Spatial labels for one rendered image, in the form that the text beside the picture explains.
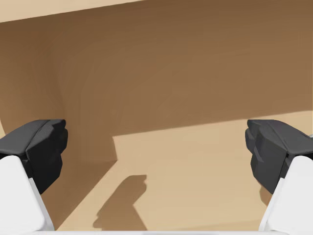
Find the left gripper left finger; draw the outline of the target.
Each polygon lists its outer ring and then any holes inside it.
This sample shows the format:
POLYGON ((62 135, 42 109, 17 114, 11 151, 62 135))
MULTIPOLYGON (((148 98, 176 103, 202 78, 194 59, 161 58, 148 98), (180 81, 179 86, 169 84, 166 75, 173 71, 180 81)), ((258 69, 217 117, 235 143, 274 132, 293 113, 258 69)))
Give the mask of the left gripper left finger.
POLYGON ((64 119, 31 121, 0 138, 0 232, 53 231, 41 195, 58 179, 64 119))

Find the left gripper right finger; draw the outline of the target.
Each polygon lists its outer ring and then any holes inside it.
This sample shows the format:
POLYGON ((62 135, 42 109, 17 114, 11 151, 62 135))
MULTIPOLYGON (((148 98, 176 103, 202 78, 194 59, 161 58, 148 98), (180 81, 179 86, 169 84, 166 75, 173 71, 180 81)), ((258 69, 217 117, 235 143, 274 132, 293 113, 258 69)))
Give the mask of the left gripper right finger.
POLYGON ((259 230, 313 232, 313 137, 273 119, 247 126, 253 176, 272 195, 259 230))

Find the pale wooden shelf unit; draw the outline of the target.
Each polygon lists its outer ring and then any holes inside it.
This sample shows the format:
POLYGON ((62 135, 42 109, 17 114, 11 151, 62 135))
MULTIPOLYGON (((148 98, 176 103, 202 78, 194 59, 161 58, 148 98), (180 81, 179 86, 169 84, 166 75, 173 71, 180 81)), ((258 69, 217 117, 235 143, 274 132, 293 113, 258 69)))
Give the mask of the pale wooden shelf unit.
POLYGON ((58 231, 258 229, 247 120, 313 129, 313 0, 142 0, 0 23, 0 129, 67 122, 58 231))

